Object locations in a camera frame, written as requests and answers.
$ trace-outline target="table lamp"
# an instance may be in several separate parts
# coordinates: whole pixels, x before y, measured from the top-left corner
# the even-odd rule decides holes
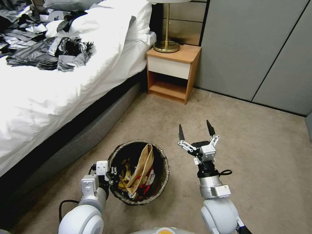
[[[182,2],[190,2],[191,0],[147,0],[149,2],[156,3],[167,3],[167,22],[166,22],[166,39],[164,41],[157,41],[153,48],[158,52],[163,53],[173,53],[180,49],[180,45],[177,42],[169,41],[169,13],[170,13],[170,3],[182,3]]]

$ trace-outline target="lamp shade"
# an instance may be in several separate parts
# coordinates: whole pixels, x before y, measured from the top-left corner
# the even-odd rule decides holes
[[[181,3],[181,2],[190,2],[191,0],[147,0],[147,1],[156,3]]]

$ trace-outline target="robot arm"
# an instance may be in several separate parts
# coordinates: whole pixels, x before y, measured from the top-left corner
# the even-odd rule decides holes
[[[229,234],[236,230],[239,234],[251,234],[240,219],[237,209],[228,198],[231,195],[229,185],[220,181],[221,175],[230,175],[231,170],[221,173],[215,169],[216,149],[220,136],[215,134],[214,128],[207,120],[210,134],[209,141],[189,144],[185,141],[183,130],[179,125],[178,145],[194,156],[194,163],[198,166],[197,176],[200,180],[200,192],[205,199],[201,209],[202,217],[213,234]]]
[[[59,234],[102,234],[104,222],[102,214],[109,194],[109,185],[116,176],[116,168],[110,172],[108,161],[98,161],[93,164],[90,172],[81,180],[83,196],[73,210],[68,212],[60,221]]]

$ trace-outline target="brown paper bag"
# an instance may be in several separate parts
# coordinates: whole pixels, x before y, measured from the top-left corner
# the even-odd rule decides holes
[[[154,162],[153,146],[147,144],[141,152],[136,170],[127,184],[127,190],[130,194],[134,194],[137,188],[146,182],[146,175]]]

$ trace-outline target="brass lamp base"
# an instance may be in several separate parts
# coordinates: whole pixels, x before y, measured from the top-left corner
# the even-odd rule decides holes
[[[154,50],[162,53],[173,53],[180,49],[180,44],[174,41],[168,41],[168,46],[165,46],[165,41],[157,41],[154,46]]]

